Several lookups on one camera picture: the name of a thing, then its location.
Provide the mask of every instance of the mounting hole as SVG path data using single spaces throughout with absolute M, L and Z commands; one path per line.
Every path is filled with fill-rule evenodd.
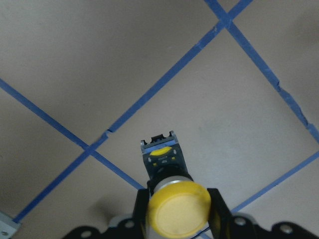
M 135 223 L 134 223 L 132 220 L 129 220 L 129 221 L 127 221 L 127 222 L 125 223 L 124 226 L 125 226 L 127 229 L 130 229 L 130 228 L 134 227 L 134 225 L 135 225 Z
M 90 231 L 85 231 L 81 233 L 81 238 L 89 238 L 92 235 Z
M 235 218 L 235 223 L 239 226 L 244 226 L 246 225 L 246 220 L 244 218 Z
M 293 229 L 292 229 L 292 227 L 290 227 L 289 225 L 287 225 L 287 224 L 282 224 L 281 226 L 280 226 L 280 230 L 283 232 L 283 233 L 286 233 L 286 234 L 291 234 L 291 233 L 293 233 Z

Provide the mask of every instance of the beige floor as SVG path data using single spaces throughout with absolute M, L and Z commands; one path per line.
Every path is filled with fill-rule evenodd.
M 317 128 L 318 11 L 317 0 L 253 1 L 234 20 Z M 204 1 L 3 0 L 0 78 L 90 145 L 217 22 Z M 4 90 L 0 102 L 0 211 L 15 217 L 83 149 Z M 230 208 L 319 150 L 226 30 L 97 151 L 146 186 L 140 140 L 170 130 L 195 181 Z M 315 161 L 242 211 L 268 229 L 290 220 L 319 234 L 318 171 Z M 136 192 L 90 156 L 13 239 L 104 231 Z

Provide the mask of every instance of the metal bracket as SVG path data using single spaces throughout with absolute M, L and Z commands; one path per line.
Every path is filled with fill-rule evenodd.
M 0 212 L 0 239 L 9 239 L 21 226 L 15 223 L 11 217 Z

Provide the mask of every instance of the blue painter's tape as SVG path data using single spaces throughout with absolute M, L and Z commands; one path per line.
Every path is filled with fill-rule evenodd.
M 118 176 L 123 178 L 125 181 L 127 181 L 129 184 L 131 184 L 136 189 L 143 189 L 144 188 L 141 184 L 139 184 L 137 181 L 135 181 L 129 175 L 124 173 L 121 169 L 119 169 L 117 166 L 115 166 L 109 160 L 104 158 L 102 155 L 98 154 L 97 152 L 93 152 L 92 156 L 94 156 L 99 162 L 101 162 L 102 164 L 107 166 L 109 169 L 111 169 L 113 172 L 115 172 Z
M 76 145 L 82 147 L 83 149 L 86 149 L 88 145 L 79 139 L 75 134 L 73 134 L 71 131 L 67 130 L 64 126 L 62 126 L 58 121 L 56 121 L 54 118 L 49 116 L 46 112 L 41 110 L 38 106 L 36 106 L 34 103 L 32 103 L 30 100 L 28 100 L 26 97 L 24 97 L 22 94 L 20 94 L 18 91 L 16 91 L 13 87 L 11 87 L 9 84 L 7 84 L 4 80 L 0 79 L 0 87 L 6 91 L 9 95 L 13 96 L 17 101 L 19 101 L 21 104 L 26 106 L 29 110 L 31 110 L 33 113 L 35 113 L 37 116 L 39 116 L 41 119 L 43 119 L 45 122 L 47 122 L 49 125 L 51 125 L 53 128 L 55 128 L 57 131 L 59 131 L 61 134 L 66 136 L 69 140 L 74 142 Z
M 235 18 L 244 10 L 252 0 L 242 0 L 235 5 L 229 12 L 232 18 Z M 164 87 L 178 72 L 181 71 L 218 33 L 224 28 L 221 22 L 218 22 L 209 32 L 207 32 L 169 71 L 167 71 L 148 91 L 144 93 L 123 115 L 121 115 L 109 128 L 115 132 L 120 128 L 136 111 L 145 105 L 162 87 Z
M 70 173 L 72 173 L 91 153 L 93 153 L 106 139 L 104 133 L 98 141 L 88 147 L 79 157 L 76 158 L 59 176 L 57 176 L 39 195 L 37 195 L 14 219 L 19 223 L 31 210 L 38 205 L 56 186 L 58 186 Z
M 266 187 L 264 187 L 262 190 L 260 190 L 258 193 L 254 194 L 253 196 L 251 196 L 250 198 L 248 198 L 247 200 L 245 200 L 244 202 L 242 202 L 241 204 L 239 204 L 237 207 L 235 207 L 234 209 L 231 210 L 231 212 L 235 213 L 241 209 L 243 209 L 244 207 L 246 207 L 248 204 L 251 204 L 253 201 L 255 201 L 257 198 L 259 198 L 260 196 L 264 195 L 265 193 L 267 193 L 269 190 L 271 190 L 272 188 L 274 188 L 275 186 L 277 186 L 278 184 L 282 183 L 283 181 L 285 181 L 287 178 L 289 178 L 290 176 L 294 175 L 295 173 L 297 173 L 298 171 L 300 171 L 301 169 L 303 169 L 304 167 L 306 167 L 308 164 L 310 164 L 311 162 L 315 161 L 316 159 L 319 158 L 319 151 L 315 154 L 313 154 L 312 156 L 310 156 L 309 158 L 307 158 L 306 160 L 304 160 L 302 163 L 298 164 L 296 167 L 294 167 L 293 169 L 289 170 L 287 173 L 285 173 L 283 176 L 279 177 L 278 179 L 276 179 L 274 182 L 272 182 L 271 184 L 267 185 Z
M 11 87 L 8 83 L 6 83 L 2 79 L 0 79 L 0 87 L 4 91 L 6 91 L 9 95 L 13 96 L 16 100 L 18 100 L 20 103 L 22 103 L 24 106 L 26 106 L 28 109 L 30 109 L 32 112 L 34 112 L 37 116 L 42 118 L 45 122 L 47 122 L 53 128 L 58 130 L 61 134 L 66 136 L 68 139 L 70 139 L 72 142 L 74 142 L 78 146 L 82 147 L 83 149 L 89 148 L 89 145 L 87 145 L 84 141 L 82 141 L 80 138 L 78 138 L 76 135 L 74 135 L 71 131 L 69 131 L 64 126 L 62 126 L 59 122 L 57 122 L 55 119 L 53 119 L 51 116 L 49 116 L 46 112 L 41 110 L 38 106 L 36 106 L 34 103 L 32 103 L 26 97 L 24 97 L 21 93 L 16 91 L 13 87 Z M 100 137 L 100 139 L 97 142 L 95 142 L 94 145 L 92 145 L 92 146 L 95 147 L 96 144 L 101 145 L 107 139 L 107 133 L 108 133 L 108 131 L 105 131 L 103 133 L 103 135 Z M 93 151 L 91 153 L 91 155 L 94 156 L 98 161 L 103 163 L 105 166 L 107 166 L 114 173 L 116 173 L 118 176 L 120 176 L 121 178 L 126 180 L 129 184 L 131 184 L 135 188 L 137 188 L 137 189 L 143 188 L 133 178 L 131 178 L 129 175 L 127 175 L 121 169 L 116 167 L 113 163 L 111 163 L 109 160 L 107 160 L 105 157 L 103 157 L 98 152 Z M 19 215 L 16 217 L 16 219 L 18 221 L 20 221 L 26 215 L 25 212 L 28 213 L 30 208 L 33 209 L 48 193 L 50 193 L 62 180 L 64 180 L 84 160 L 85 160 L 85 157 L 82 155 L 82 156 L 78 157 L 73 163 L 71 163 L 47 188 L 45 188 L 43 190 L 43 193 L 39 194 L 25 209 L 23 209 L 21 211 L 21 213 L 19 213 Z
M 201 234 L 200 235 L 202 238 L 204 239 L 211 239 L 208 235 L 206 235 L 205 233 Z
M 241 48 L 246 52 L 246 54 L 252 59 L 255 65 L 267 78 L 269 83 L 274 87 L 274 89 L 283 98 L 286 104 L 292 109 L 300 122 L 305 126 L 313 138 L 319 143 L 319 132 L 316 127 L 309 123 L 304 116 L 300 106 L 295 101 L 295 99 L 280 86 L 280 81 L 274 72 L 269 68 L 266 62 L 261 58 L 257 51 L 253 48 L 250 42 L 246 39 L 243 33 L 238 29 L 238 27 L 232 22 L 231 17 L 224 11 L 217 0 L 205 0 L 208 6 L 213 10 L 220 21 L 226 26 L 229 33 L 241 46 Z

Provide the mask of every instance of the yellow indicator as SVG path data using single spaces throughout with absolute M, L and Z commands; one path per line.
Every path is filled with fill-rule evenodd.
M 184 181 L 170 184 L 150 199 L 148 221 L 163 237 L 190 237 L 207 223 L 210 203 L 207 189 L 197 183 Z
M 172 149 L 172 147 L 164 147 L 164 148 L 160 148 L 160 149 L 157 149 L 157 150 L 154 150 L 150 153 L 150 156 L 161 156 L 163 154 L 166 154 L 168 153 L 170 150 Z

